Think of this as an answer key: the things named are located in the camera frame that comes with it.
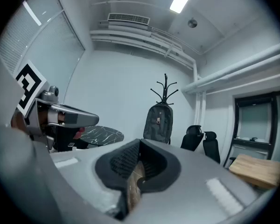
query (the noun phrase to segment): black office chair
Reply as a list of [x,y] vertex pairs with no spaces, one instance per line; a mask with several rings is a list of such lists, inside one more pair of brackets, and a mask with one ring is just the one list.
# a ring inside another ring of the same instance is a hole
[[200,127],[200,125],[191,125],[187,129],[186,135],[182,139],[181,148],[195,151],[204,136],[204,133],[201,132]]
[[209,131],[205,132],[205,140],[203,141],[203,148],[205,155],[210,157],[212,160],[220,163],[220,154],[218,141],[216,140],[216,133]]

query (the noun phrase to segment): wooden board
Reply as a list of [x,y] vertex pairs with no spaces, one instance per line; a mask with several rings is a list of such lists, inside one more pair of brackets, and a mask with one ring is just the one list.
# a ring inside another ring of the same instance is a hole
[[127,183],[127,207],[131,212],[141,199],[141,191],[138,188],[138,179],[145,177],[144,166],[141,161],[138,162]]
[[239,154],[229,170],[246,182],[262,188],[273,188],[280,183],[280,162]]

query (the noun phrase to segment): white pipe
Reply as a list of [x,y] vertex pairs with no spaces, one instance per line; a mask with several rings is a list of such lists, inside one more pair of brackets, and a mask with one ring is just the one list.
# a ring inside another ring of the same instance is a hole
[[[140,42],[137,40],[133,40],[133,39],[129,39],[129,38],[124,38],[124,37],[117,37],[117,36],[91,36],[91,39],[93,41],[102,41],[102,42],[113,42],[113,43],[119,43],[122,44],[120,42],[124,42],[125,45],[130,45],[130,46],[135,46],[135,44],[137,45],[136,47],[146,47],[146,48],[150,48],[151,51],[159,53],[159,54],[166,54],[166,50],[155,47],[153,45],[147,44],[145,42]],[[185,67],[187,67],[188,69],[192,70],[192,68],[190,67],[190,64],[181,59],[180,57],[173,55],[173,54],[169,54],[168,57],[172,58],[173,60],[177,61],[178,63],[184,65]]]
[[206,109],[206,92],[202,92],[202,104],[201,104],[201,115],[200,115],[200,124],[202,129],[204,125],[204,118],[205,118],[205,109]]
[[[97,39],[100,39],[101,41],[103,40],[113,40],[113,41],[124,41],[124,42],[127,42],[127,43],[133,43],[133,44],[138,44],[138,45],[141,45],[141,46],[145,46],[145,47],[149,47],[151,49],[155,49],[157,51],[160,51],[162,52],[162,54],[166,54],[166,50],[162,49],[162,48],[159,48],[159,47],[156,47],[154,45],[151,45],[151,44],[148,44],[146,42],[141,42],[141,41],[137,41],[137,40],[134,40],[134,39],[129,39],[129,38],[124,38],[124,37],[118,37],[118,36],[91,36],[91,38],[93,40],[97,40]],[[173,58],[175,58],[176,60],[182,62],[185,66],[187,66],[188,68],[190,68],[190,70],[192,70],[190,66],[190,63],[183,60],[182,58],[174,55],[174,54],[169,54],[168,56],[171,56]]]
[[[143,36],[143,35],[139,35],[139,34],[134,34],[134,33],[130,33],[130,32],[122,32],[122,31],[111,31],[111,30],[93,30],[93,31],[90,31],[90,34],[109,34],[109,35],[121,35],[121,36],[128,36],[128,37],[134,37],[134,38],[137,38],[137,39],[140,39],[140,40],[144,40],[144,41],[148,41],[148,42],[151,42],[151,43],[155,43],[155,44],[158,44],[160,46],[163,46],[167,49],[170,48],[170,45],[164,43],[164,42],[160,42],[154,38],[151,38],[151,37],[146,37],[146,36]],[[192,63],[196,63],[196,61],[188,56],[187,54],[185,54],[183,51],[180,51],[176,48],[172,48],[172,51],[178,53],[180,56],[183,56],[184,58],[186,58],[187,60],[191,61]]]
[[249,86],[249,85],[252,85],[252,84],[258,84],[258,83],[262,83],[264,81],[273,80],[273,79],[276,79],[276,78],[280,78],[280,74],[274,75],[274,76],[271,76],[271,77],[266,77],[266,78],[263,78],[263,79],[260,79],[260,80],[256,80],[256,81],[253,81],[253,82],[246,83],[246,84],[241,84],[241,85],[233,86],[231,88],[227,88],[227,89],[223,89],[223,90],[207,93],[207,95],[216,94],[216,93],[220,93],[220,92],[223,92],[223,91],[230,91],[230,90],[238,89],[238,88],[241,88],[241,87]]
[[166,51],[164,57],[166,58],[168,56],[168,54],[170,53],[171,49],[173,47],[173,44],[171,44],[171,46],[169,47],[169,49]]
[[195,120],[195,125],[198,125],[199,122],[199,116],[200,116],[200,93],[198,93],[198,102],[197,102],[197,117]]
[[257,63],[257,62],[260,62],[260,61],[263,61],[263,60],[266,60],[268,59],[269,57],[273,56],[273,55],[276,55],[276,54],[279,54],[280,53],[280,43],[275,45],[275,46],[272,46],[262,52],[259,52],[247,59],[244,59],[240,62],[237,62],[231,66],[228,66],[222,70],[219,70],[209,76],[206,76],[196,82],[193,82],[191,84],[188,84],[186,87],[184,87],[182,89],[182,91],[185,91],[185,92],[188,92],[192,89],[195,89],[197,88],[198,86],[200,85],[203,85],[205,83],[208,83],[208,82],[211,82],[211,81],[214,81],[216,79],[219,79],[219,78],[222,78],[223,76],[226,76],[226,75],[229,75],[235,71],[238,71],[238,70],[241,70],[243,68],[246,68],[248,66],[250,66],[251,64],[254,64],[254,63]]
[[160,34],[157,34],[156,32],[153,32],[152,35],[151,35],[151,37],[154,37],[154,36],[156,36],[158,38],[161,38],[162,40],[165,40],[165,41],[167,41],[169,43],[173,43],[175,46],[177,46],[178,48],[180,48],[182,50],[182,46],[180,44],[170,40],[169,38],[166,38],[166,37],[164,37],[164,36],[162,36]]
[[192,51],[194,51],[195,53],[197,53],[198,55],[202,55],[201,52],[197,51],[195,48],[191,47],[189,44],[187,44],[186,42],[184,42],[183,40],[179,39],[178,37],[166,32],[166,31],[163,31],[161,29],[158,29],[158,28],[153,28],[153,27],[150,27],[153,31],[157,31],[157,32],[160,32],[160,33],[163,33],[169,37],[172,37],[173,39],[177,40],[178,42],[182,43],[183,45],[185,45],[186,47],[190,48]]
[[148,30],[148,26],[143,24],[127,22],[127,21],[108,21],[108,22],[109,25],[132,27],[132,28],[138,28],[146,31]]
[[[154,49],[151,49],[151,48],[147,48],[147,47],[143,47],[143,46],[140,46],[140,45],[136,45],[136,44],[132,44],[132,43],[128,43],[128,42],[120,42],[120,41],[111,41],[111,40],[100,40],[100,39],[95,39],[94,41],[101,41],[101,42],[111,42],[111,43],[116,43],[116,44],[123,44],[123,45],[128,45],[128,46],[133,46],[133,47],[138,47],[138,48],[142,48],[144,50],[150,50],[152,52],[155,52],[155,53],[158,53],[158,54],[161,54],[163,55],[164,53],[163,52],[160,52],[160,51],[157,51],[157,50],[154,50]],[[183,66],[185,66],[186,68],[190,69],[190,67],[188,67],[185,63],[182,63],[178,60],[176,60],[175,58],[173,58],[172,56],[168,56],[170,59],[182,64]]]
[[196,82],[198,80],[198,73],[197,73],[197,65],[196,65],[196,63],[193,64],[193,79],[194,79],[194,82]]
[[134,4],[140,4],[140,5],[146,5],[146,6],[150,6],[150,7],[155,7],[157,9],[166,11],[166,12],[170,12],[173,14],[176,14],[176,12],[167,9],[167,8],[163,8],[163,7],[159,7],[157,5],[151,4],[151,3],[147,3],[147,2],[138,2],[138,1],[129,1],[129,0],[113,0],[113,1],[105,1],[105,2],[96,2],[96,3],[92,3],[91,6],[95,6],[95,5],[101,5],[101,4],[109,4],[109,3],[134,3]]
[[125,32],[132,32],[132,33],[136,33],[136,34],[144,35],[144,36],[148,36],[148,37],[151,36],[151,32],[142,30],[139,28],[116,26],[116,25],[109,25],[108,28],[109,28],[109,30],[114,30],[114,31],[125,31]]
[[156,37],[156,36],[154,36],[154,35],[151,35],[151,38],[154,38],[154,39],[156,39],[156,40],[158,40],[158,41],[160,41],[160,42],[166,43],[166,44],[168,44],[169,46],[171,46],[171,45],[173,44],[173,43],[169,43],[169,42],[165,41],[164,39],[158,38],[158,37]]
[[193,120],[193,123],[194,123],[194,124],[196,124],[197,111],[198,111],[198,93],[196,93],[195,114],[194,114],[194,120]]
[[212,81],[212,82],[208,82],[204,85],[200,85],[198,88],[191,90],[190,92],[200,92],[200,91],[206,91],[209,89],[214,89],[222,84],[228,83],[229,81],[234,81],[234,80],[238,80],[242,77],[246,77],[246,74],[255,74],[257,72],[261,72],[265,69],[267,69],[267,67],[271,67],[271,65],[273,63],[276,62],[280,62],[280,54],[270,57],[262,62],[258,62],[254,65],[248,66],[246,68],[243,68],[241,70],[238,70],[236,72],[233,72],[229,75],[226,75],[222,78],[219,78],[218,80]]

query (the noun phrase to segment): table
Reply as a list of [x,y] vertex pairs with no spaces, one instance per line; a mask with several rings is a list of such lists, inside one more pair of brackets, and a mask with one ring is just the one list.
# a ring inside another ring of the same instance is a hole
[[271,189],[280,183],[280,162],[239,154],[229,170],[244,181]]

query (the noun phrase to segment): window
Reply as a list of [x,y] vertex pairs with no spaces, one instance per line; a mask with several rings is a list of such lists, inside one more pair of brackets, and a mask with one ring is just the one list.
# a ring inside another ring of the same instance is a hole
[[280,91],[235,99],[234,132],[224,163],[226,168],[239,154],[259,159],[271,159],[273,152],[278,156],[280,150],[274,147],[280,126],[279,100]]
[[270,103],[239,107],[237,139],[269,143],[272,121]]
[[59,0],[27,0],[0,37],[0,54],[15,75],[30,60],[50,85],[65,93],[84,48]]

